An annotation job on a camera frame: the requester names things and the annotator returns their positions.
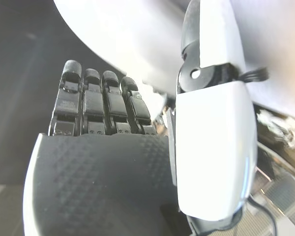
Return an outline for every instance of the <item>robotic hand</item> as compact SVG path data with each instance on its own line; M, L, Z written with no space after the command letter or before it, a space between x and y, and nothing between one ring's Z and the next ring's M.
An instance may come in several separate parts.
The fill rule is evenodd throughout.
M228 1L191 1L182 56L169 140L156 134L131 78L66 62L26 177L26 236L204 236L239 222L257 160L244 83L266 70L242 74Z

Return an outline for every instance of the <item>dark gray floor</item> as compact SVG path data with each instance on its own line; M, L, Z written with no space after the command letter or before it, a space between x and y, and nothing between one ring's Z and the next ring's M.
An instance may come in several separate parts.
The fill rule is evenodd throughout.
M26 170L68 59L114 70L75 36L52 0L0 0L0 236L23 235Z

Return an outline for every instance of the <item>white robot body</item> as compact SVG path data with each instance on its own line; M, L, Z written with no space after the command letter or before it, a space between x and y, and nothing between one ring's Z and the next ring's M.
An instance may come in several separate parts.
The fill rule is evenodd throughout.
M231 217L249 196L257 161L254 109L245 84L177 95L176 167L183 213Z

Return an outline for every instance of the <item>round hole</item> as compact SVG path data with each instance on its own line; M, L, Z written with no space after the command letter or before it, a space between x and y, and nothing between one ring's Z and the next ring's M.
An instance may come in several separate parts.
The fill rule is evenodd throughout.
M201 70L200 69L194 69L193 71L191 71L190 76L192 79L197 79L201 74Z

